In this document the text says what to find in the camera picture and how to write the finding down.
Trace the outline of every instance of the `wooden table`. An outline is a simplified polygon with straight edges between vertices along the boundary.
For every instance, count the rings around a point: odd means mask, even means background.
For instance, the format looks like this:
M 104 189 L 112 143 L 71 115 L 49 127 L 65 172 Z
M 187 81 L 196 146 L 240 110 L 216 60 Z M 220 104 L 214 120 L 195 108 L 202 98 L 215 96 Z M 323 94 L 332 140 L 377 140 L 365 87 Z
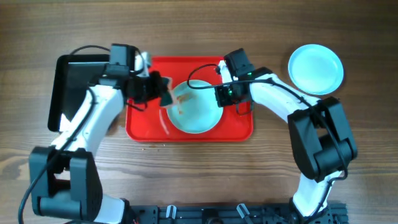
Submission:
M 243 47 L 255 66 L 290 84 L 294 49 L 333 49 L 346 71 L 333 95 L 345 107 L 359 156 L 330 199 L 347 203 L 351 223 L 398 222 L 397 1 L 14 2 L 0 4 L 0 223 L 16 222 L 30 151 L 57 135 L 47 129 L 57 58 L 114 42 L 154 55 Z M 96 157 L 104 192 L 133 205 L 287 202 L 300 174 L 287 125 L 261 106 L 254 114 L 254 133 L 241 143 L 143 144 L 127 137 L 121 121 Z M 63 220 L 34 216 L 29 201 L 25 221 Z

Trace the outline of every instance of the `light blue bowl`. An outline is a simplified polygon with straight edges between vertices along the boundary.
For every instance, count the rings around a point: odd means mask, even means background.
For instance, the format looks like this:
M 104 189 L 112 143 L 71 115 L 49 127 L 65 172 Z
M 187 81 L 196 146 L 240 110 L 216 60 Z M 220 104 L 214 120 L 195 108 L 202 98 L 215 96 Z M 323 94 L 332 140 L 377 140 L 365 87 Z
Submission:
M 299 47 L 290 57 L 288 69 L 294 85 L 313 95 L 335 91 L 344 77 L 343 64 L 338 56 L 318 44 Z
M 209 86 L 202 80 L 190 80 L 191 86 Z M 180 106 L 167 109 L 167 115 L 173 125 L 179 130 L 200 134 L 214 128 L 223 115 L 223 108 L 219 108 L 214 88 L 194 90 L 183 82 L 174 88 L 174 95 L 181 96 L 189 93 L 190 99 Z

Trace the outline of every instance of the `plate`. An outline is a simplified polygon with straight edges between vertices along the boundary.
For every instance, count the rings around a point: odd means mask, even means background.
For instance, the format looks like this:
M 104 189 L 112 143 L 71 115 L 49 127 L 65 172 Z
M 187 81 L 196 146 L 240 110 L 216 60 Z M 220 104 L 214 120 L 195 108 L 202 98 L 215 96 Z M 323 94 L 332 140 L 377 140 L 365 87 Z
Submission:
M 338 56 L 318 44 L 299 47 L 290 57 L 288 70 L 294 85 L 313 95 L 335 91 L 344 77 L 343 64 Z
M 190 80 L 191 86 L 209 86 L 202 80 Z M 200 134 L 214 128 L 223 115 L 223 108 L 219 108 L 214 88 L 194 90 L 183 82 L 174 88 L 175 96 L 189 96 L 179 105 L 167 109 L 172 124 L 179 130 Z

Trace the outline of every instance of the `bowl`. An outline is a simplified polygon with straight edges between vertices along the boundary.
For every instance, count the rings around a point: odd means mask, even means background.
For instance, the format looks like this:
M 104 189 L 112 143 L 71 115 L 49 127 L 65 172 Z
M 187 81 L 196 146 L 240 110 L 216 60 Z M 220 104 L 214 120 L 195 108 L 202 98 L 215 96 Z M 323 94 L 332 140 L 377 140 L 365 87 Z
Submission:
M 209 86 L 203 80 L 190 80 L 191 86 Z M 215 89 L 204 90 L 191 89 L 187 82 L 183 82 L 173 89 L 181 103 L 167 109 L 167 116 L 172 124 L 179 130 L 200 134 L 214 128 L 223 115 L 223 108 L 219 108 L 215 96 Z

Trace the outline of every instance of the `black mounting base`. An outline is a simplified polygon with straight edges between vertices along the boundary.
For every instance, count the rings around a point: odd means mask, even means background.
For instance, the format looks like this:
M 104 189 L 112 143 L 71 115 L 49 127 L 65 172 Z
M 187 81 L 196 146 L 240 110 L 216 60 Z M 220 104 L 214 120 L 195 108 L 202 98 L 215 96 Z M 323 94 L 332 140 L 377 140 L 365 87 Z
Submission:
M 140 224 L 246 224 L 246 221 L 239 216 L 236 207 L 177 207 L 174 220 L 166 218 L 167 207 L 132 206 L 131 208 L 137 215 L 136 221 Z M 345 204 L 329 204 L 328 208 L 329 210 L 322 217 L 310 224 L 348 223 Z M 248 210 L 253 224 L 288 224 L 291 222 L 288 203 L 248 206 Z

